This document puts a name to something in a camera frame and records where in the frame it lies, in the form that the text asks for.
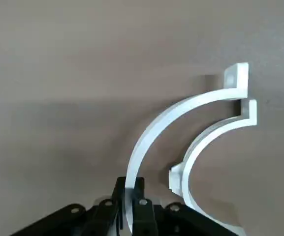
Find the white plastic part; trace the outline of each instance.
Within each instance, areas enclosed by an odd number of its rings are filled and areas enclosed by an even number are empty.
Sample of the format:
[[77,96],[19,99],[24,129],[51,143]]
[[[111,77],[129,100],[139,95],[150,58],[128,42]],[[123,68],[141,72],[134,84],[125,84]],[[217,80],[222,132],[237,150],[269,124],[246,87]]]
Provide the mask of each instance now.
[[237,63],[225,70],[223,89],[207,92],[186,98],[163,111],[148,125],[138,139],[131,154],[126,172],[125,212],[128,226],[132,232],[132,200],[131,193],[135,186],[139,167],[154,140],[173,121],[185,113],[202,105],[219,100],[237,100],[248,97],[249,64]]
[[242,227],[225,224],[205,213],[195,202],[189,190],[191,169],[199,154],[211,141],[230,130],[257,124],[257,107],[254,99],[244,99],[242,101],[241,113],[241,116],[221,120],[211,125],[192,142],[183,161],[169,171],[169,189],[183,197],[187,206],[195,209],[237,235],[245,236],[246,234]]

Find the arc-shaped clamp half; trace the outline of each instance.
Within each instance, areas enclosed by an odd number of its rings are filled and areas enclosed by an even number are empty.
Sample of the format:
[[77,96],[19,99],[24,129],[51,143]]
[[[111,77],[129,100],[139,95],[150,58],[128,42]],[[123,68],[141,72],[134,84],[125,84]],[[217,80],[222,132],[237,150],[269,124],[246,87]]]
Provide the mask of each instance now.
[[139,167],[154,140],[173,121],[197,107],[219,100],[247,98],[248,78],[249,64],[237,63],[225,70],[223,89],[186,98],[163,111],[148,125],[135,144],[126,172],[125,212],[131,232],[133,221],[131,193],[135,186]]
[[183,197],[187,206],[195,209],[199,213],[240,236],[246,235],[242,227],[225,224],[214,219],[199,207],[189,190],[189,176],[197,157],[210,142],[230,130],[256,124],[256,100],[243,99],[241,103],[241,116],[221,120],[205,129],[191,143],[186,151],[183,161],[172,167],[169,171],[169,189],[171,189],[175,194]]

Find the gray surface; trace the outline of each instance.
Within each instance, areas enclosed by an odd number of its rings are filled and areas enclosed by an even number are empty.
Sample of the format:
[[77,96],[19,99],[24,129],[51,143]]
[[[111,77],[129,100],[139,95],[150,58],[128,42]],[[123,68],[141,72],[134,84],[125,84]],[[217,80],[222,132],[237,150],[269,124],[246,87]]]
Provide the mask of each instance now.
[[[238,61],[259,126],[202,153],[193,194],[249,236],[284,235],[284,1],[0,0],[0,236],[109,194],[148,122]],[[141,170],[150,196],[178,199],[168,168],[234,108],[202,107],[163,133]]]

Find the metal screw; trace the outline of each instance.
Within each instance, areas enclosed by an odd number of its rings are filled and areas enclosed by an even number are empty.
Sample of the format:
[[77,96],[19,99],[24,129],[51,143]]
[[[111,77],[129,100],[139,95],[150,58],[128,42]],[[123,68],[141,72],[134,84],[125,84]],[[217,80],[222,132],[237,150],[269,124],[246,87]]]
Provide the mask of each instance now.
[[105,204],[106,206],[112,206],[112,201],[106,201],[104,204]]
[[73,208],[73,209],[71,210],[71,212],[72,212],[72,213],[77,213],[77,212],[79,212],[79,209],[78,209],[78,208]]
[[141,199],[138,203],[140,205],[146,205],[147,204],[147,200],[146,199]]
[[178,207],[177,205],[171,205],[170,206],[170,210],[172,210],[172,211],[179,211],[180,207]]

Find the white pipe clamp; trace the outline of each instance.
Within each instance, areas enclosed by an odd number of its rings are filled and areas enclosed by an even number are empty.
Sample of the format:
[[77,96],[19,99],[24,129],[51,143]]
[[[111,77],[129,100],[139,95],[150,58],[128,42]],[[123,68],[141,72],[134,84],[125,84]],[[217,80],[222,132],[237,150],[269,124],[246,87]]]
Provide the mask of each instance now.
[[[135,181],[137,178],[137,173],[139,167],[144,159],[144,156],[154,140],[162,133],[162,131],[170,125],[173,121],[184,115],[185,113],[200,107],[202,105],[219,101],[219,100],[238,100],[248,97],[248,75],[249,75],[249,64],[248,63],[237,63],[225,70],[224,73],[224,86],[223,89],[210,91],[204,94],[196,95],[190,98],[186,98],[165,111],[163,111],[159,116],[157,116],[145,129],[143,134],[138,139],[133,152],[131,154],[127,172],[126,172],[126,192],[125,192],[125,210],[126,210],[126,218],[128,222],[128,226],[132,232],[132,223],[133,223],[133,215],[132,215],[132,200],[131,200],[131,192],[134,189]],[[251,124],[250,118],[255,115],[255,124],[256,124],[256,101],[255,100],[248,100],[244,101],[244,104],[247,105],[242,106],[243,114],[241,117],[236,118],[229,118],[223,121],[216,123],[215,125],[210,126],[205,131],[202,132],[191,144],[189,147],[185,158],[187,156],[187,161],[172,169],[169,173],[169,186],[173,189],[174,192],[181,195],[183,197],[187,197],[187,201],[185,200],[186,204],[197,210],[200,209],[198,205],[195,203],[191,194],[186,194],[186,190],[189,192],[189,181],[187,177],[188,171],[190,173],[192,165],[196,159],[195,155],[199,154],[213,139],[225,133],[229,130],[248,126],[246,123]],[[210,219],[216,221],[211,216],[204,214]],[[238,227],[241,230],[239,232],[243,232],[243,234],[239,234],[241,236],[244,235],[244,231],[241,227]]]

